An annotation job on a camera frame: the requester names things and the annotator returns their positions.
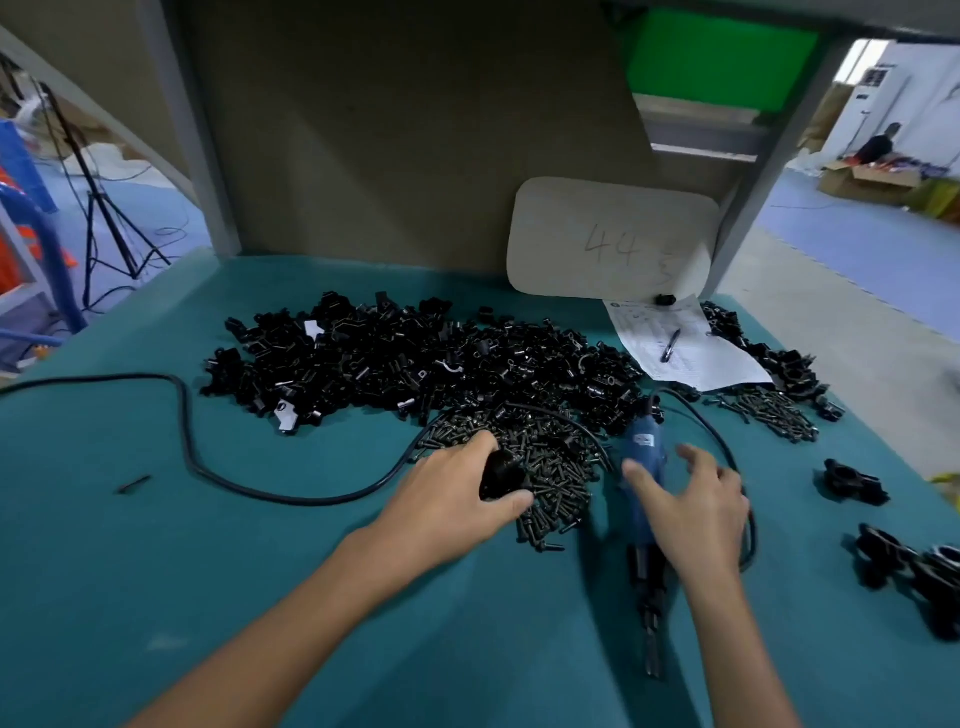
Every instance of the green tabletop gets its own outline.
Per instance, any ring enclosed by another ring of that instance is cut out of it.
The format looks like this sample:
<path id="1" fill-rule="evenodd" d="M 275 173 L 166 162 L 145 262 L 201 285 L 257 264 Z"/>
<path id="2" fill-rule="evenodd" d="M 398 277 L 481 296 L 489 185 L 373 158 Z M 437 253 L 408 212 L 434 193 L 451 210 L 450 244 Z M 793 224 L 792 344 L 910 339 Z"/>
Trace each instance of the green tabletop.
<path id="1" fill-rule="evenodd" d="M 439 296 L 466 319 L 480 305 L 550 317 L 617 344 L 597 301 L 526 296 L 505 280 L 301 257 L 181 260 L 30 376 L 152 371 L 196 390 L 203 360 L 233 344 L 224 320 L 326 290 L 372 303 Z M 736 307 L 720 297 L 719 303 Z M 749 316 L 747 335 L 777 342 Z M 918 606 L 860 587 L 842 547 L 871 522 L 907 543 L 960 541 L 957 514 L 853 414 L 817 444 L 790 445 L 735 414 L 705 412 L 736 453 L 756 510 L 759 554 L 745 581 L 780 674 L 808 726 L 955 725 L 960 645 L 937 642 Z M 686 415 L 666 437 L 717 451 Z M 416 432 L 350 409 L 292 438 L 230 399 L 195 398 L 205 463 L 255 488 L 333 495 L 369 484 Z M 187 473 L 173 387 L 133 381 L 51 387 L 0 399 L 0 725 L 105 726 L 131 716 L 312 571 L 393 486 L 333 508 L 227 493 Z M 833 457 L 879 475 L 882 508 L 821 497 Z M 117 486 L 150 474 L 129 496 Z M 683 465 L 667 468 L 682 487 Z M 590 528 L 538 554 L 505 529 L 424 577 L 368 619 L 304 691 L 292 726 L 710 725 L 683 595 L 668 619 L 666 681 L 642 676 L 613 483 L 595 484 Z"/>

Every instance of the blue electric screwdriver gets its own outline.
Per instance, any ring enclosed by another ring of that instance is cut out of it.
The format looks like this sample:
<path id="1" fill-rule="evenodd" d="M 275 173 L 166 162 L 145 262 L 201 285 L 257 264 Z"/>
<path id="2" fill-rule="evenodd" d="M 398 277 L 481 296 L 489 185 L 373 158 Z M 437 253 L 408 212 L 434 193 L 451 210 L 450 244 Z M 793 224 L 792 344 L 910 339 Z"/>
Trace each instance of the blue electric screwdriver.
<path id="1" fill-rule="evenodd" d="M 666 448 L 663 446 L 662 428 L 654 420 L 650 409 L 653 397 L 647 402 L 647 414 L 638 417 L 627 429 L 623 444 L 623 457 L 635 460 L 647 469 L 654 480 L 663 485 L 663 470 L 666 466 Z M 623 480 L 621 489 L 630 510 L 630 525 L 627 561 L 631 583 L 636 590 L 636 607 L 643 616 L 646 640 L 646 671 L 653 678 L 660 678 L 660 644 L 658 632 L 663 612 L 663 572 L 666 560 L 654 539 L 650 521 L 630 483 Z"/>

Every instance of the white board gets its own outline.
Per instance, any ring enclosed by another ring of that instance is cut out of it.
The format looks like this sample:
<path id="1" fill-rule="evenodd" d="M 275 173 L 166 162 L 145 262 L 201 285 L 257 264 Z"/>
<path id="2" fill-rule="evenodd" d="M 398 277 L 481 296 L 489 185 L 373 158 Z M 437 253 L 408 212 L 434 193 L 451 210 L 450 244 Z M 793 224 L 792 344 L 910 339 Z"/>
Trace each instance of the white board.
<path id="1" fill-rule="evenodd" d="M 682 300 L 707 284 L 719 225 L 703 195 L 536 177 L 516 194 L 507 276 L 538 296 Z"/>

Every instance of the tripod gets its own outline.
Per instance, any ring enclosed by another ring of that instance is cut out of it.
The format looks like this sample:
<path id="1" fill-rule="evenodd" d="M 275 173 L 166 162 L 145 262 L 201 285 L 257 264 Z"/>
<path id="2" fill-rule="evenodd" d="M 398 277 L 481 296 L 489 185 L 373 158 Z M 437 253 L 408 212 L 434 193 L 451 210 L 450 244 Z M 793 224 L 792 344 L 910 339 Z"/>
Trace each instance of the tripod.
<path id="1" fill-rule="evenodd" d="M 90 277 L 93 274 L 93 268 L 97 263 L 105 265 L 111 270 L 127 276 L 131 280 L 139 280 L 143 275 L 143 271 L 146 269 L 147 264 L 150 262 L 150 259 L 154 257 L 154 255 L 160 258 L 167 265 L 171 264 L 170 258 L 164 255 L 163 251 L 158 248 L 150 238 L 143 234 L 143 231 L 138 228 L 131 221 L 131 219 L 127 217 L 126 214 L 124 214 L 123 210 L 117 207 L 107 193 L 97 186 L 97 183 L 93 179 L 93 175 L 90 174 L 90 168 L 86 165 L 86 159 L 84 159 L 83 151 L 81 150 L 80 145 L 77 143 L 77 139 L 73 135 L 70 125 L 63 116 L 63 112 L 60 109 L 60 103 L 57 101 L 57 97 L 54 96 L 47 84 L 43 85 L 43 90 L 47 94 L 47 98 L 50 99 L 50 106 L 54 110 L 54 114 L 57 115 L 57 120 L 60 121 L 60 126 L 63 128 L 63 135 L 66 137 L 66 143 L 69 145 L 74 157 L 77 158 L 77 163 L 80 164 L 80 170 L 84 175 L 84 179 L 86 179 L 86 184 L 90 188 L 86 199 L 86 265 L 84 266 L 84 308 L 90 308 Z M 94 206 L 98 207 L 100 209 L 100 213 L 104 216 L 104 221 L 107 223 L 110 236 L 113 238 L 113 243 L 120 252 L 120 257 L 123 259 L 124 266 L 127 270 L 121 270 L 120 268 L 101 260 L 94 253 Z M 124 239 L 123 233 L 117 226 L 116 220 L 113 219 L 113 215 L 110 212 L 111 210 L 116 213 L 133 232 L 139 235 L 143 242 L 147 244 L 147 247 L 150 248 L 150 252 L 147 253 L 147 255 L 139 264 L 137 264 L 136 259 L 133 257 L 130 246 L 127 245 L 127 241 Z"/>

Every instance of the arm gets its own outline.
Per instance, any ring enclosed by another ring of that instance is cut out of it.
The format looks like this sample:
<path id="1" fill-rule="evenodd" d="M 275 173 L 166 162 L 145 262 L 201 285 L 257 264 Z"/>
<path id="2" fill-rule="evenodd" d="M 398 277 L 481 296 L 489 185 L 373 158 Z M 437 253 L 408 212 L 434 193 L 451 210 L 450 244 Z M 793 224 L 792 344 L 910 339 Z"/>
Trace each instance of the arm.
<path id="1" fill-rule="evenodd" d="M 740 476 L 708 452 L 681 445 L 690 483 L 664 491 L 637 463 L 623 474 L 643 503 L 657 543 L 684 584 L 704 659 L 717 728 L 801 728 L 740 582 L 739 556 L 750 503 Z"/>
<path id="2" fill-rule="evenodd" d="M 131 728 L 275 725 L 340 642 L 421 574 L 486 541 L 533 494 L 480 500 L 489 432 L 438 450 L 403 479 L 370 526 L 348 535 L 306 581 L 145 708 Z"/>

